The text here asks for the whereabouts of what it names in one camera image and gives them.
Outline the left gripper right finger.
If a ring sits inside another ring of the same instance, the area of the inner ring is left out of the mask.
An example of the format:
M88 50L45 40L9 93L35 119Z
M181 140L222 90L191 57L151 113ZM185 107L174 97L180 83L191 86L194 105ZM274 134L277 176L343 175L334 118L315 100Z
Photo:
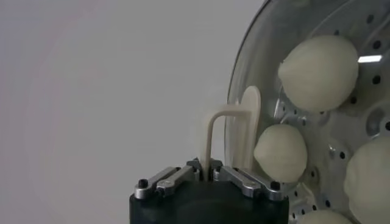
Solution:
M270 201L282 201L286 198L279 182L268 180L248 169L224 166L221 161L215 159L211 160L210 169L213 181L231 182L246 197L264 196Z

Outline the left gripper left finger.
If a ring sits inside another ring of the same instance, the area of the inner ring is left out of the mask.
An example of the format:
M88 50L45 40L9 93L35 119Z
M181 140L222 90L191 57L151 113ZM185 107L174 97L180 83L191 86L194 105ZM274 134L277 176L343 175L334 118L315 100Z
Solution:
M147 200L154 193L170 196L184 182L201 179L202 167L200 161L195 158L187 161L183 167L167 167L148 179L138 180L133 195L139 200Z

